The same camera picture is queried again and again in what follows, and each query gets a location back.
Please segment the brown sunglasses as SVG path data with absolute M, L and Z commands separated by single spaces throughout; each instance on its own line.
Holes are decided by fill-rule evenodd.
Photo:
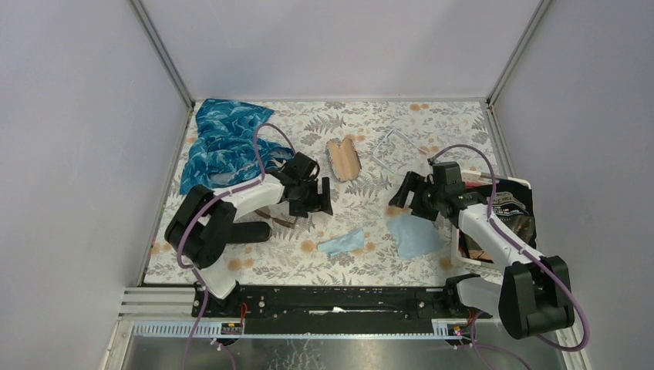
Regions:
M 280 226 L 283 226 L 283 227 L 286 227 L 286 228 L 290 228 L 290 229 L 295 228 L 295 225 L 296 225 L 297 219 L 298 219 L 296 217 L 294 220 L 287 220 L 285 218 L 276 217 L 276 216 L 270 214 L 268 211 L 263 210 L 263 209 L 258 209 L 258 210 L 255 211 L 255 213 L 259 217 L 262 217 L 262 218 L 264 218 L 266 220 L 270 220 L 274 224 L 277 224 L 277 225 L 280 225 Z

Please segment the small light blue cloth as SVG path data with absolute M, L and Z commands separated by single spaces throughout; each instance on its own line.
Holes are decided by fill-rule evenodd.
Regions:
M 362 228 L 358 228 L 348 234 L 319 243 L 317 250 L 328 257 L 334 257 L 337 254 L 361 249 L 364 243 L 365 232 Z

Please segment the flag pattern glasses case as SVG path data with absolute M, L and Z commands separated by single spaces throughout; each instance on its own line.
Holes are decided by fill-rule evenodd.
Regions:
M 352 137 L 329 140 L 326 150 L 330 167 L 338 181 L 351 181 L 360 175 L 362 165 Z

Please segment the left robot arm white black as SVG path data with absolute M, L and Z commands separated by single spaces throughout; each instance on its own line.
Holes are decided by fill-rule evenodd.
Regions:
M 223 257 L 226 246 L 261 243 L 271 237 L 269 224 L 242 222 L 241 217 L 277 204 L 287 204 L 291 217 L 332 215 L 330 187 L 319 164 L 297 152 L 278 169 L 265 170 L 248 182 L 215 190 L 193 187 L 167 225 L 164 239 L 174 247 L 178 264 L 192 270 L 209 292 L 210 307 L 228 317 L 238 310 L 240 298 L 233 291 L 237 279 Z

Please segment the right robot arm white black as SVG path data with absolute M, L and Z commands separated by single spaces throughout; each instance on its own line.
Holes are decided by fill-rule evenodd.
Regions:
M 500 284 L 477 274 L 447 279 L 444 311 L 460 318 L 476 308 L 499 318 L 515 339 L 571 327 L 576 316 L 567 264 L 558 256 L 545 257 L 511 231 L 489 209 L 489 199 L 466 187 L 458 164 L 432 168 L 426 177 L 408 172 L 389 205 L 408 207 L 426 220 L 448 219 L 504 270 Z

